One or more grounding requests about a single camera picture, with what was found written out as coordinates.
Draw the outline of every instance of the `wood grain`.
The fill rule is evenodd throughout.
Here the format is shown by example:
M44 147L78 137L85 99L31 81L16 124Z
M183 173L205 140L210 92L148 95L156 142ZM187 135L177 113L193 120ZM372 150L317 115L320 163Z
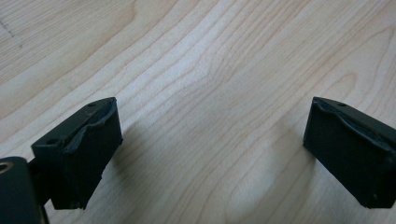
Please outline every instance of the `wood grain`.
M124 143L51 223L396 223L302 147L313 96L396 127L396 1L0 2L0 156L116 96Z

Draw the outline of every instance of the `light wood surface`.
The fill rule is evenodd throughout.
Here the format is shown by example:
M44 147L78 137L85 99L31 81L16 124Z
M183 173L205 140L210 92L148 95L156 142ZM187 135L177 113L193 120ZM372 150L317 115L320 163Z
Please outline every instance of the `light wood surface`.
M118 99L124 143L51 223L396 223L302 147L313 96L396 127L396 1L2 0L0 25L1 157Z

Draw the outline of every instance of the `pencil mark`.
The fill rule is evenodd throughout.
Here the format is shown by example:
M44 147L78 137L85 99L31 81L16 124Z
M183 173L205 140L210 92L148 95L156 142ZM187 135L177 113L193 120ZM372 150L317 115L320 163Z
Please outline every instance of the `pencil mark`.
M11 37L15 36L14 33L11 31L11 29L9 29L8 24L6 24L2 20L0 20L0 25L1 25L1 27L3 27L7 31L7 33L9 35L11 35Z

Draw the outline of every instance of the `wooden tabletop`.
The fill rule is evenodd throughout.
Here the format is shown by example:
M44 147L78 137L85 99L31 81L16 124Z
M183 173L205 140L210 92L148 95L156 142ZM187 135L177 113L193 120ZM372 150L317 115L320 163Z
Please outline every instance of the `wooden tabletop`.
M0 25L1 157L118 99L123 144L51 223L396 223L302 146L313 96L396 127L396 1L3 0Z

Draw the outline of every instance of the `black metal part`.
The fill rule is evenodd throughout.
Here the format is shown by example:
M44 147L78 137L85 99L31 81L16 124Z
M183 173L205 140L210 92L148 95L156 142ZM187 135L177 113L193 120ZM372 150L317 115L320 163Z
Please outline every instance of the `black metal part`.
M0 160L0 199L0 223L48 223L24 158Z
M368 208L396 199L396 130L336 101L315 97L304 146Z
M85 209L121 143L116 98L82 107L33 143L38 170L47 180L41 191L49 194L55 209Z

